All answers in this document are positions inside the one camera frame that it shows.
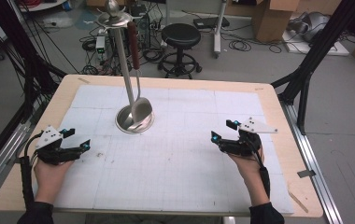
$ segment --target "circular metal base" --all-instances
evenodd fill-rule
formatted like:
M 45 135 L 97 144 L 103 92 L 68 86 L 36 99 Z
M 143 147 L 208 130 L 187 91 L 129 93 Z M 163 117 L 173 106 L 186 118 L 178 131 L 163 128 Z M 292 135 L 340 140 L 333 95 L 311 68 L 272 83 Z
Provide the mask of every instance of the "circular metal base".
M 130 105 L 123 107 L 116 116 L 116 125 L 124 133 L 142 133 L 149 129 L 153 122 L 154 112 L 151 112 L 145 119 L 134 123 Z
M 128 13 L 122 12 L 119 17 L 110 17 L 107 13 L 102 13 L 98 18 L 98 24 L 107 27 L 122 27 L 126 26 L 128 21 L 132 20 L 132 16 Z

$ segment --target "stand base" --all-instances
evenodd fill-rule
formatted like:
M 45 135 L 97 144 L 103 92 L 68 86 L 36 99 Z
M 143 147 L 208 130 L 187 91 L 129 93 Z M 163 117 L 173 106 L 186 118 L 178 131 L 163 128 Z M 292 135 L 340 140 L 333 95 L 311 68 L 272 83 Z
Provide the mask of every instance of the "stand base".
M 134 123 L 130 105 L 123 107 L 116 116 L 116 125 L 124 133 L 142 133 L 149 129 L 153 122 L 154 112 L 151 112 L 145 119 Z

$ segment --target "metal rail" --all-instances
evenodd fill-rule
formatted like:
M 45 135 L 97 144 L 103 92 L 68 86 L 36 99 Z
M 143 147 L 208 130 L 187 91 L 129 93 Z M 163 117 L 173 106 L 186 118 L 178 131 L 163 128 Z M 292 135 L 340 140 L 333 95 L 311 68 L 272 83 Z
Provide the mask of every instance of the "metal rail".
M 340 213 L 334 203 L 332 194 L 323 178 L 322 171 L 318 165 L 312 147 L 309 144 L 308 138 L 305 135 L 302 135 L 300 128 L 297 126 L 297 112 L 294 105 L 285 105 L 284 103 L 281 103 L 281 106 L 285 112 L 288 123 L 291 125 L 291 131 L 302 154 L 306 169 L 315 172 L 315 175 L 310 178 L 318 193 L 325 216 L 331 224 L 342 224 L 343 220 L 340 217 Z
M 15 152 L 19 150 L 21 143 L 31 133 L 30 122 L 19 124 L 6 144 L 0 151 L 0 174 L 9 165 L 11 159 L 15 159 Z

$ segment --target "metal pole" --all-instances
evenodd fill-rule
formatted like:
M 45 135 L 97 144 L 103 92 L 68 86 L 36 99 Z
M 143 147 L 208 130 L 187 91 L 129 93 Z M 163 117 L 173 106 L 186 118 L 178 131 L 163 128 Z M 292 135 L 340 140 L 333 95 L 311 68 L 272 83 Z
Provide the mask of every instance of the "metal pole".
M 116 46 L 117 46 L 117 51 L 119 52 L 121 72 L 122 75 L 124 76 L 125 89 L 127 90 L 129 104 L 132 105 L 135 100 L 134 100 L 134 94 L 132 92 L 131 78 L 129 76 L 127 59 L 125 57 L 125 52 L 124 52 L 124 46 L 122 44 L 121 28 L 117 28 L 113 30 L 116 36 Z

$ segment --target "white paper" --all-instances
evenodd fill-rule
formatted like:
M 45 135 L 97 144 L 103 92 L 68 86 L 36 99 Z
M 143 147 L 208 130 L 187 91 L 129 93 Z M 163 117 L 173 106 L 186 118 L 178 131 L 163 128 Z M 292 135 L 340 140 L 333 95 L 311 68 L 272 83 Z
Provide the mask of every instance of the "white paper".
M 75 128 L 63 147 L 91 139 L 66 175 L 55 206 L 129 211 L 247 214 L 250 198 L 234 162 L 211 143 L 210 132 L 237 139 L 227 119 L 266 122 L 255 93 L 142 88 L 155 120 L 145 132 L 128 134 L 115 124 L 128 104 L 125 88 L 81 86 L 60 129 Z M 262 133 L 271 201 L 293 213 L 277 154 Z

